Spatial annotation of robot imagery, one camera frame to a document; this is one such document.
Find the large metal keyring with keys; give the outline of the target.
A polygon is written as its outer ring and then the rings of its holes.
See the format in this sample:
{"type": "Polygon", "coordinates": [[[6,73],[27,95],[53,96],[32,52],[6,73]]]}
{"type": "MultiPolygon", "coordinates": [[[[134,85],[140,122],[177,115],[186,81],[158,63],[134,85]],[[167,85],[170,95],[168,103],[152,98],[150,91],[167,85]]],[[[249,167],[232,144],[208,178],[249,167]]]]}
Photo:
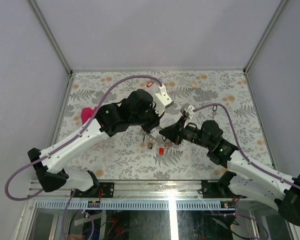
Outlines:
{"type": "Polygon", "coordinates": [[[164,153],[172,147],[172,142],[167,140],[164,136],[159,134],[151,134],[141,130],[142,142],[147,146],[148,149],[157,149],[158,154],[163,156],[164,153]]]}

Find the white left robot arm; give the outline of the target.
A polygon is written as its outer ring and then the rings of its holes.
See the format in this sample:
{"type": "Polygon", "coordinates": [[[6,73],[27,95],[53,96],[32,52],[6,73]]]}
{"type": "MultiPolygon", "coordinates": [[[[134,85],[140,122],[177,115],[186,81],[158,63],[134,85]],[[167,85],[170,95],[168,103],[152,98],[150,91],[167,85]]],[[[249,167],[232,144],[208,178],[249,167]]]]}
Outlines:
{"type": "Polygon", "coordinates": [[[89,147],[104,141],[130,126],[141,126],[149,133],[160,123],[164,106],[156,97],[143,89],[133,91],[119,103],[98,107],[96,115],[78,130],[55,145],[28,151],[31,162],[39,158],[43,161],[34,165],[35,173],[43,190],[53,192],[61,187],[69,187],[94,197],[99,193],[100,184],[92,171],[80,171],[66,167],[68,162],[89,147]]]}

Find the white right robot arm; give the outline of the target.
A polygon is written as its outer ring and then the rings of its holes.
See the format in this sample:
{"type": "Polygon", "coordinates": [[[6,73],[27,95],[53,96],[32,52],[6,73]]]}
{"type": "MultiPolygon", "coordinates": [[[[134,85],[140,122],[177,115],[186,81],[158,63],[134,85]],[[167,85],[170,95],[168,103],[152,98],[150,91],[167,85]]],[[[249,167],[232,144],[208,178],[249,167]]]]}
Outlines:
{"type": "Polygon", "coordinates": [[[259,201],[300,227],[300,175],[293,177],[255,160],[246,160],[236,145],[223,138],[223,131],[214,120],[203,122],[200,128],[185,122],[182,117],[159,133],[176,145],[186,140],[206,148],[207,157],[228,170],[217,186],[221,196],[235,194],[259,201]]]}

